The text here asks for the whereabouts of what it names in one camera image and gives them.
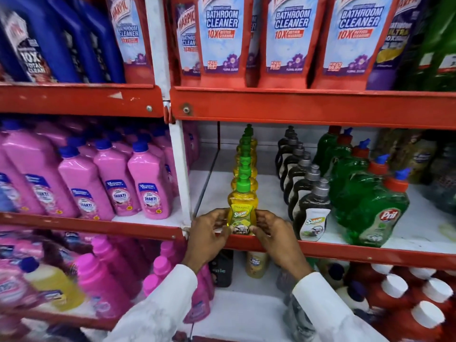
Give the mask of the person's left hand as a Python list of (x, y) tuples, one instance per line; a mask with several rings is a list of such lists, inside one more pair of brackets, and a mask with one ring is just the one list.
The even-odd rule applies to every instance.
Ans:
[(187, 249), (182, 264), (196, 275), (214, 259), (226, 244), (214, 243), (214, 231), (227, 226), (228, 208), (216, 208), (198, 216), (189, 231)]

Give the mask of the person's right hand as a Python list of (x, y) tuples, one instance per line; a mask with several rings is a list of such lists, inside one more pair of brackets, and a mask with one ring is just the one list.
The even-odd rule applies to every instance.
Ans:
[(255, 212), (256, 226), (267, 233), (267, 246), (263, 248), (272, 260), (298, 282), (314, 272), (302, 253), (292, 225), (270, 211)]

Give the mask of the yellow dish soap bottle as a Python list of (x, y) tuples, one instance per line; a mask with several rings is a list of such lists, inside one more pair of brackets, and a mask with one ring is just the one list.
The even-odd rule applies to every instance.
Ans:
[(239, 174), (235, 190), (228, 195), (227, 226), (233, 234), (250, 234), (250, 227), (257, 223), (255, 211), (258, 203), (258, 197), (251, 188), (250, 175)]

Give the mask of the beige bottle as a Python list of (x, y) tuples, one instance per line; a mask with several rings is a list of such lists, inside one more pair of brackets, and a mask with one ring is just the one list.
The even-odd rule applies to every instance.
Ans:
[(260, 279), (265, 275), (269, 266), (270, 257), (267, 253), (247, 252), (246, 253), (246, 274), (254, 279)]

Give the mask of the row of yellow green-capped bottles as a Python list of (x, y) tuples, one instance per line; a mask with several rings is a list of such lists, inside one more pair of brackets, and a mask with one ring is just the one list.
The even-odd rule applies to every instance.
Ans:
[(239, 174), (245, 174), (250, 179), (250, 189), (256, 192), (259, 184), (257, 182), (258, 170), (257, 164), (257, 147), (258, 141), (254, 138), (254, 129), (252, 124), (247, 124), (244, 133), (237, 146), (235, 156), (236, 165), (233, 168), (233, 179), (231, 181), (231, 189), (236, 190), (237, 178)]

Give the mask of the white dark-capped bottle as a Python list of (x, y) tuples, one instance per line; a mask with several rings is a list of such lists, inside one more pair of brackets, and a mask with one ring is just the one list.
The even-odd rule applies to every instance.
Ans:
[(344, 286), (344, 279), (349, 266), (349, 261), (339, 259), (322, 258), (317, 262), (318, 270), (335, 290)]
[(367, 290), (362, 283), (352, 281), (348, 285), (336, 289), (336, 293), (354, 313), (368, 313)]

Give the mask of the green dish liquid bottle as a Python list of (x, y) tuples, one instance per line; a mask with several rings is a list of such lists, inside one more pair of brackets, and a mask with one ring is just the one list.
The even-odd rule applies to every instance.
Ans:
[(410, 205), (407, 195), (410, 172), (411, 168), (407, 167), (383, 178), (347, 213), (340, 225), (348, 244), (382, 247), (388, 241)]
[(317, 150), (316, 150), (316, 155), (314, 156), (313, 159), (313, 164), (316, 164), (322, 168), (325, 155), (326, 155), (326, 150), (328, 149), (329, 146), (333, 145), (336, 143), (336, 140), (340, 134), (342, 127), (341, 126), (336, 126), (336, 125), (331, 125), (328, 128), (328, 131), (322, 135), (322, 137), (319, 139), (317, 143)]
[(345, 180), (354, 172), (366, 169), (369, 165), (369, 145), (371, 139), (367, 138), (352, 148), (351, 154), (340, 158), (333, 167), (329, 183), (331, 189), (344, 185)]
[(369, 161), (366, 169), (354, 172), (344, 185), (336, 186), (330, 190), (331, 202), (334, 207), (334, 216), (338, 222), (357, 207), (362, 198), (373, 188), (380, 184), (389, 172), (390, 155), (379, 155)]
[(333, 167), (340, 158), (344, 158), (351, 154), (352, 151), (352, 130), (353, 128), (345, 129), (339, 134), (335, 141), (330, 143), (325, 151), (325, 155), (320, 166), (321, 176), (329, 178)]

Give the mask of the red metal shelf rack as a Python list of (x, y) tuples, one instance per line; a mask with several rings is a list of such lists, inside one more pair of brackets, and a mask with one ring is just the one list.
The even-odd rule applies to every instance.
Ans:
[[(82, 116), (165, 117), (170, 120), (259, 122), (273, 124), (379, 126), (456, 130), (456, 92), (207, 89), (171, 87), (165, 107), (157, 85), (0, 83), (0, 113)], [(175, 227), (77, 222), (0, 212), (0, 224), (41, 229), (102, 231), (108, 234), (169, 239)], [(390, 251), (384, 248), (322, 246), (303, 243), (306, 256), (364, 263), (419, 265), (456, 270), (456, 255), (437, 251)]]

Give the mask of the group of pink blue-capped bottles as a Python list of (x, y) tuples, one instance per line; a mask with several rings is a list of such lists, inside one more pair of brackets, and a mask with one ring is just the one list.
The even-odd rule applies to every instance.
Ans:
[(124, 152), (117, 132), (92, 148), (84, 136), (63, 138), (58, 132), (64, 130), (47, 119), (35, 132), (18, 119), (1, 124), (0, 191), (18, 212), (106, 222), (173, 215), (178, 185), (172, 183), (172, 146), (163, 129), (154, 133), (156, 144), (138, 133)]

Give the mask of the group of red white-capped bottles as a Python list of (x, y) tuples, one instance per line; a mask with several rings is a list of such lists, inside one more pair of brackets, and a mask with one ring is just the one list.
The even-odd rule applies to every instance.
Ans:
[(456, 272), (351, 263), (344, 286), (367, 290), (368, 313), (354, 313), (390, 342), (456, 342)]

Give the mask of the olive labelled bottle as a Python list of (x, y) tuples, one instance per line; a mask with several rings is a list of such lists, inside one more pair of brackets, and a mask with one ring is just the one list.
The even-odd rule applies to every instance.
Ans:
[(399, 138), (389, 166), (393, 171), (410, 169), (408, 181), (417, 184), (436, 150), (437, 138), (434, 131), (407, 129)]

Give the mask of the row of red cleaner pouches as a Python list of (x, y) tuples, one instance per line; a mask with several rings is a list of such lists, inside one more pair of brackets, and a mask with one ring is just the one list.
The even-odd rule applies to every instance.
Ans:
[[(399, 0), (171, 0), (181, 84), (365, 90)], [(317, 51), (316, 63), (313, 64)]]

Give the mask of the purple cleaner pouch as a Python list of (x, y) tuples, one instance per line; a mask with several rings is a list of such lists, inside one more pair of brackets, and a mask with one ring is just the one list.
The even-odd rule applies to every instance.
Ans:
[(368, 91), (390, 91), (428, 0), (400, 0), (368, 78)]

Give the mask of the tall green bottle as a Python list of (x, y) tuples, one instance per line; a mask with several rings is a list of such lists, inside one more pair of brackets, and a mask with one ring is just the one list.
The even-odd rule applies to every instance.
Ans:
[(435, 70), (433, 64), (437, 63), (438, 52), (442, 46), (442, 40), (456, 16), (456, 0), (441, 0), (425, 31), (424, 40), (419, 48), (417, 62), (415, 64), (413, 79), (413, 91), (428, 91), (426, 81)]

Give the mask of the white upright rack post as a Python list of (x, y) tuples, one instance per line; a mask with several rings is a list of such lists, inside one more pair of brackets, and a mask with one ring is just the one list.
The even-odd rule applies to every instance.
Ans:
[(160, 88), (164, 106), (164, 118), (169, 124), (173, 156), (176, 166), (176, 179), (181, 208), (180, 228), (188, 231), (192, 221), (190, 182), (187, 168), (183, 125), (174, 120), (171, 112), (171, 71), (166, 30), (164, 0), (145, 0), (145, 11), (149, 31), (149, 42), (153, 63), (154, 79)]

